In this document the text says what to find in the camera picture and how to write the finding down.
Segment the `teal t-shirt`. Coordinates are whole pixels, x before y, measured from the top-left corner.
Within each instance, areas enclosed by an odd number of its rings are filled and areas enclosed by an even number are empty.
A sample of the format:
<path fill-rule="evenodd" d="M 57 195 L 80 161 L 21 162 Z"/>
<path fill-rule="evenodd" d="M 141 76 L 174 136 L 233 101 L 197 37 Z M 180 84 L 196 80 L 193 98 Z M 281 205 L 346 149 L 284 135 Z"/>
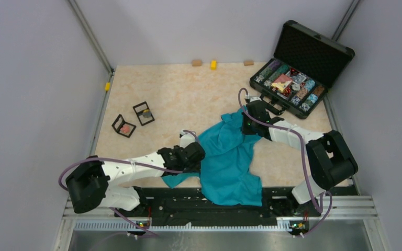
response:
<path fill-rule="evenodd" d="M 198 137 L 206 156 L 200 173 L 183 173 L 163 177 L 175 188 L 188 177 L 198 177 L 202 194 L 219 206 L 262 206 L 261 178 L 250 172 L 254 145 L 258 135 L 244 135 L 242 109 L 221 116 L 221 121 Z"/>

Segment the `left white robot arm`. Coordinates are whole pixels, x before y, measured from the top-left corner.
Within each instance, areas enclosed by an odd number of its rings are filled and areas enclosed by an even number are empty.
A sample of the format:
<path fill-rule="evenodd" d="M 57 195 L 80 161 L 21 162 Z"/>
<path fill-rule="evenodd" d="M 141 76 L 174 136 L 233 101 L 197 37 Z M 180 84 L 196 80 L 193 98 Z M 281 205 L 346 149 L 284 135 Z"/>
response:
<path fill-rule="evenodd" d="M 68 191 L 74 213 L 88 213 L 98 207 L 117 208 L 141 216 L 147 202 L 138 187 L 122 184 L 149 177 L 198 173 L 206 152 L 195 132 L 182 130 L 180 143 L 144 156 L 114 159 L 91 156 L 67 167 L 59 177 Z"/>

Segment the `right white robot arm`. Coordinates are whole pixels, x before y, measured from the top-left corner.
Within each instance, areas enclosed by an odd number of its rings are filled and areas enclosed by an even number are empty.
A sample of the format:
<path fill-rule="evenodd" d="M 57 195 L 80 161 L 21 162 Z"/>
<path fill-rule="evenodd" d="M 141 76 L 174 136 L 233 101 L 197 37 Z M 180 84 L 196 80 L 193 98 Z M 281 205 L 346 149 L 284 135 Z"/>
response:
<path fill-rule="evenodd" d="M 258 135 L 283 143 L 301 153 L 305 180 L 294 187 L 286 209 L 301 215 L 307 203 L 317 204 L 316 197 L 356 174 L 359 170 L 348 145 L 339 131 L 315 132 L 291 124 L 281 117 L 270 117 L 266 103 L 258 96 L 246 95 L 242 133 Z"/>

